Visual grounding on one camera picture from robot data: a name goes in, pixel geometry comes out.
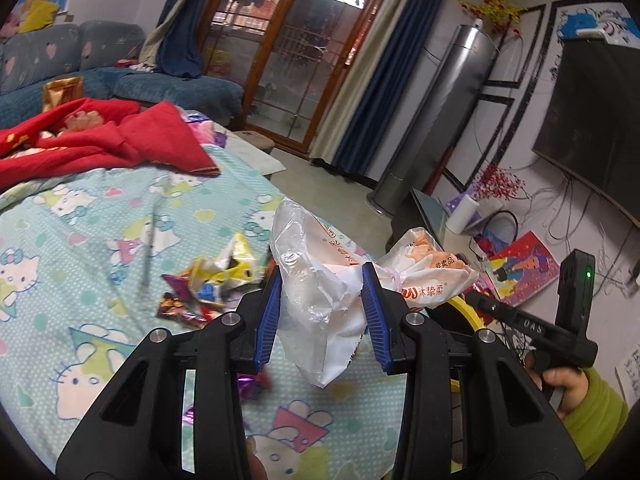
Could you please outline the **green sleeve forearm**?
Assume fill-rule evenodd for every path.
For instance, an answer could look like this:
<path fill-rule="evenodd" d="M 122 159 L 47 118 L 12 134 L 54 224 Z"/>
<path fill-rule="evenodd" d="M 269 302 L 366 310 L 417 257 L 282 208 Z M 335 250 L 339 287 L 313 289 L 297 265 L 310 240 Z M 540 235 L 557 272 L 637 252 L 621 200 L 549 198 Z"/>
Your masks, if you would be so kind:
<path fill-rule="evenodd" d="M 626 424 L 629 408 L 594 368 L 584 373 L 588 380 L 585 399 L 564 417 L 563 424 L 589 469 Z"/>

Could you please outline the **person's left hand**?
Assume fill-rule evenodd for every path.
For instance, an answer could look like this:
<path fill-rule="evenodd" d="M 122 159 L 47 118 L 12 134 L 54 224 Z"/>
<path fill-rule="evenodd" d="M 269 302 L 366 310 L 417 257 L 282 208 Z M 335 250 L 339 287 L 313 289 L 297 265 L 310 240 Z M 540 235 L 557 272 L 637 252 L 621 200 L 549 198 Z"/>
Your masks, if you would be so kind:
<path fill-rule="evenodd" d="M 250 465 L 250 478 L 253 480 L 268 480 L 266 470 L 255 454 L 248 452 L 247 460 Z"/>

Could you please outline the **person's right hand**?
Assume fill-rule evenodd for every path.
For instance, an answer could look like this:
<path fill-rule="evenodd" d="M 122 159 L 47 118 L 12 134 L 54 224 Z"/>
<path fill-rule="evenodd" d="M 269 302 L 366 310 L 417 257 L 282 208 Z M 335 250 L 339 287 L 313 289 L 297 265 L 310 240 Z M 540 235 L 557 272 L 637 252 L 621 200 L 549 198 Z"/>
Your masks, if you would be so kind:
<path fill-rule="evenodd" d="M 528 352 L 524 366 L 529 377 L 539 389 L 543 386 L 561 388 L 563 395 L 559 406 L 555 409 L 560 419 L 564 419 L 572 411 L 576 410 L 585 400 L 589 390 L 589 379 L 583 370 L 575 370 L 571 367 L 552 368 L 539 375 L 534 370 L 535 355 Z"/>

